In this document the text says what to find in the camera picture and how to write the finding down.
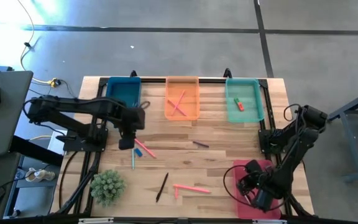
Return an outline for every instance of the wooden table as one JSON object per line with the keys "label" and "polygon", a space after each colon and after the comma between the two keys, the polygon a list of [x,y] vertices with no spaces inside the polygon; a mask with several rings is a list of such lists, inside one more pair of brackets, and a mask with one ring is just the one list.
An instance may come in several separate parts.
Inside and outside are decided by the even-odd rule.
{"label": "wooden table", "polygon": [[[96,96],[100,77],[84,77],[80,91],[81,99]],[[268,89],[277,128],[288,124],[283,110],[288,106],[284,80],[269,78]],[[196,121],[169,121],[164,117],[164,83],[143,83],[141,101],[151,102],[146,109],[145,129],[137,132],[137,138],[157,158],[144,152],[131,169],[131,150],[118,149],[119,133],[108,124],[109,139],[102,153],[99,172],[118,170],[125,178],[127,189],[116,205],[103,208],[94,202],[92,217],[193,217],[193,218],[237,218],[235,203],[223,187],[223,174],[236,159],[264,159],[260,153],[257,130],[259,123],[228,123],[226,99],[223,84],[200,83],[200,117]],[[90,123],[91,116],[76,114],[75,118]],[[209,145],[209,149],[192,143],[192,140]],[[65,156],[60,173],[67,163]],[[63,203],[78,185],[84,152],[79,152],[69,164],[63,183]],[[169,178],[155,203],[165,174]],[[227,186],[233,190],[231,177]],[[180,191],[178,200],[174,197],[173,184],[203,187],[211,194]],[[58,188],[51,212],[58,210]],[[305,170],[300,164],[294,173],[294,196],[306,211],[313,213]],[[84,191],[81,211],[85,207],[88,188]]]}

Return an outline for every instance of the concrete floor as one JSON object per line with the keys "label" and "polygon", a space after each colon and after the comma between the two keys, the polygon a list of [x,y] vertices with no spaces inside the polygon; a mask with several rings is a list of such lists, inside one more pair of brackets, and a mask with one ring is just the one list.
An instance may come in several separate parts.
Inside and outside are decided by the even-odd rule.
{"label": "concrete floor", "polygon": [[[257,29],[252,0],[22,0],[36,24],[96,27]],[[358,0],[260,0],[266,29],[358,30]],[[31,33],[16,1],[0,0],[0,65],[21,70],[22,43]],[[259,34],[160,32],[35,32],[24,59],[39,79],[66,80],[78,94],[85,75],[198,75],[267,77]],[[274,77],[284,78],[290,103],[327,113],[358,96],[358,35],[267,35]],[[48,88],[31,89],[47,93]],[[65,87],[51,94],[69,97]],[[28,98],[35,96],[29,92]],[[21,118],[16,134],[49,134]],[[324,218],[358,221],[358,182],[341,123],[334,121],[305,157],[314,211]]]}

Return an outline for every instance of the orange bin with markers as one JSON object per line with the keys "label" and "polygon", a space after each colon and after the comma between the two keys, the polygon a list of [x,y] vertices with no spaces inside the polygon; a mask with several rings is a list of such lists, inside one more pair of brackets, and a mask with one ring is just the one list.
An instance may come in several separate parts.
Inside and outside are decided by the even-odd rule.
{"label": "orange bin with markers", "polygon": [[198,77],[167,77],[165,117],[171,121],[193,121],[200,116]]}

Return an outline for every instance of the succulent plant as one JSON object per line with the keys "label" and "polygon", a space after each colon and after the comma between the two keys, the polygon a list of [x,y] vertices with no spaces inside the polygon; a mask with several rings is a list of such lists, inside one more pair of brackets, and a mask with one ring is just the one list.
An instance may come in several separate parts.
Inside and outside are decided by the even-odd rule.
{"label": "succulent plant", "polygon": [[106,170],[95,174],[91,182],[91,195],[103,207],[110,206],[124,192],[126,184],[124,179],[115,170]]}

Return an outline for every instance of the blue bin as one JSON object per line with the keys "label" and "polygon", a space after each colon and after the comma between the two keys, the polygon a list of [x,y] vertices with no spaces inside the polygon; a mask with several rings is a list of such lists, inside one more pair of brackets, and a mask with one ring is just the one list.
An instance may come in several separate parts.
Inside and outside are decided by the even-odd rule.
{"label": "blue bin", "polygon": [[[244,106],[240,111],[234,99]],[[232,123],[259,122],[264,118],[264,107],[256,78],[228,78],[226,80],[227,120]]]}
{"label": "blue bin", "polygon": [[106,96],[125,102],[128,108],[139,106],[141,79],[139,77],[111,77]]}

